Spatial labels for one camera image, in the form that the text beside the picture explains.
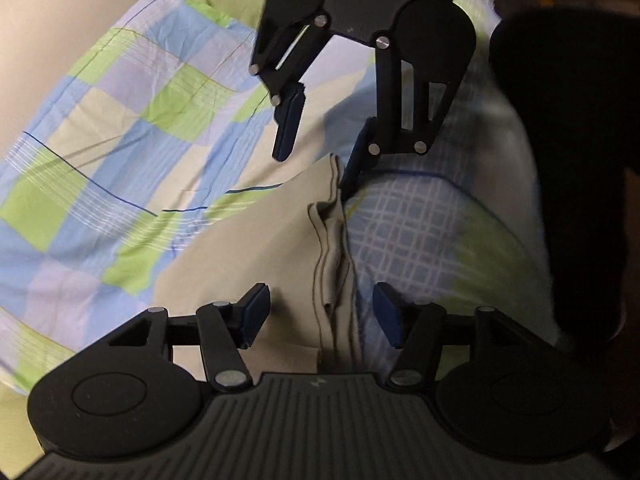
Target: plaid fabric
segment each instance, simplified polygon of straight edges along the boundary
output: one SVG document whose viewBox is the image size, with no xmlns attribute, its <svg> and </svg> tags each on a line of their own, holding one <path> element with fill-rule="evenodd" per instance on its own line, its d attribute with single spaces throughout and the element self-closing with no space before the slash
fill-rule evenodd
<svg viewBox="0 0 640 480">
<path fill-rule="evenodd" d="M 482 133 L 504 123 L 486 111 L 495 100 L 482 70 L 482 40 L 497 17 L 490 0 L 456 2 L 480 49 L 436 145 L 427 157 L 389 158 L 380 169 L 404 173 L 365 186 L 348 204 L 369 368 L 383 370 L 393 356 L 370 309 L 379 280 L 464 308 L 496 298 L 488 283 L 500 291 L 496 306 L 539 312 L 519 317 L 552 332 L 545 277 L 529 264 L 537 238 L 529 254 L 514 241 L 539 226 L 519 228 L 481 171 Z M 43 103 L 0 165 L 0 380 L 28 391 L 148 307 L 159 273 L 206 226 L 328 152 L 348 160 L 375 114 L 370 49 L 329 42 L 303 77 L 298 142 L 281 165 L 271 159 L 268 93 L 247 72 L 254 39 L 253 29 L 201 2 L 140 0 Z M 526 146 L 515 131 L 506 144 Z M 496 148 L 503 144 L 490 150 L 494 173 L 508 173 L 501 161 L 510 154 Z M 483 193 L 481 208 L 466 197 Z M 488 254 L 478 229 L 491 233 L 484 239 L 497 251 L 494 265 L 478 261 Z M 507 272 L 514 262 L 518 277 Z M 540 295 L 518 292 L 532 286 Z"/>
</svg>

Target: silver screw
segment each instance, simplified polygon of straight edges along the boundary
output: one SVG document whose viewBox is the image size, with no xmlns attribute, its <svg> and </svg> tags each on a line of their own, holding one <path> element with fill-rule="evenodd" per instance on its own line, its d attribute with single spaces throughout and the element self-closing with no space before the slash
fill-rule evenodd
<svg viewBox="0 0 640 480">
<path fill-rule="evenodd" d="M 389 48 L 390 44 L 391 44 L 391 40 L 389 40 L 389 38 L 386 36 L 380 36 L 376 40 L 376 47 L 381 48 L 382 50 Z"/>
<path fill-rule="evenodd" d="M 225 388 L 237 388 L 246 383 L 247 377 L 240 370 L 225 370 L 216 374 L 215 380 Z"/>
<path fill-rule="evenodd" d="M 391 382 L 396 386 L 415 386 L 422 382 L 422 374 L 416 370 L 398 370 L 391 374 Z"/>
<path fill-rule="evenodd" d="M 327 22 L 329 21 L 329 19 L 324 15 L 324 14 L 320 14 L 319 16 L 316 16 L 314 19 L 314 25 L 316 27 L 324 27 Z"/>
<path fill-rule="evenodd" d="M 414 150 L 415 150 L 415 153 L 420 153 L 420 154 L 426 153 L 427 145 L 421 140 L 419 140 L 414 144 Z"/>
</svg>

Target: folded beige fabric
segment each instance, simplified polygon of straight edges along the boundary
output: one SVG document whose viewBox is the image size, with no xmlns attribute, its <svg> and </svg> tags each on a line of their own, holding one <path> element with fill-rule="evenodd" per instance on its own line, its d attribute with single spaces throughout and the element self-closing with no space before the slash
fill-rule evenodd
<svg viewBox="0 0 640 480">
<path fill-rule="evenodd" d="M 352 369 L 361 355 L 340 177 L 337 158 L 326 156 L 210 226 L 161 273 L 154 304 L 184 316 L 266 283 L 270 316 L 254 346 L 241 352 L 254 379 L 265 371 Z M 175 360 L 201 375 L 197 352 L 179 349 Z"/>
</svg>

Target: ribbed black surface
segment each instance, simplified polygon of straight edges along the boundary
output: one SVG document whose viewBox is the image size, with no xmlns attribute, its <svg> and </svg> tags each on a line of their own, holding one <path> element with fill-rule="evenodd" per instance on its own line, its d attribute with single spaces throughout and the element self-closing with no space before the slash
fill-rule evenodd
<svg viewBox="0 0 640 480">
<path fill-rule="evenodd" d="M 251 391 L 218 397 L 178 442 L 111 464 L 55 455 L 22 480 L 408 480 L 613 478 L 591 456 L 502 462 L 467 449 L 416 396 L 372 376 L 267 374 Z"/>
</svg>

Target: black object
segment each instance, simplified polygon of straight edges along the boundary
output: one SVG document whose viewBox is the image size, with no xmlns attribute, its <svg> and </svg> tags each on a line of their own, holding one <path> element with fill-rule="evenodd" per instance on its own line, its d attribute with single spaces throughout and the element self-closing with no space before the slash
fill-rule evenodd
<svg viewBox="0 0 640 480">
<path fill-rule="evenodd" d="M 376 317 L 403 348 L 385 383 L 264 374 L 252 386 L 234 347 L 268 303 L 257 285 L 196 316 L 145 312 L 46 375 L 28 413 L 47 453 L 20 478 L 613 478 L 590 454 L 609 434 L 602 387 L 497 310 L 452 316 L 379 283 Z M 170 362 L 173 344 L 197 342 L 207 383 Z M 471 359 L 435 381 L 445 344 Z"/>
<path fill-rule="evenodd" d="M 523 12 L 496 28 L 490 62 L 536 159 L 556 321 L 601 347 L 621 318 L 625 168 L 640 171 L 640 20 Z"/>
<path fill-rule="evenodd" d="M 260 76 L 275 105 L 273 157 L 290 155 L 305 102 L 299 79 L 332 35 L 376 49 L 376 118 L 360 133 L 342 181 L 346 199 L 361 171 L 385 153 L 425 154 L 460 86 L 476 46 L 466 14 L 452 0 L 267 0 L 250 71 Z M 414 68 L 414 126 L 401 127 L 401 60 Z M 429 112 L 430 83 L 446 85 Z"/>
</svg>

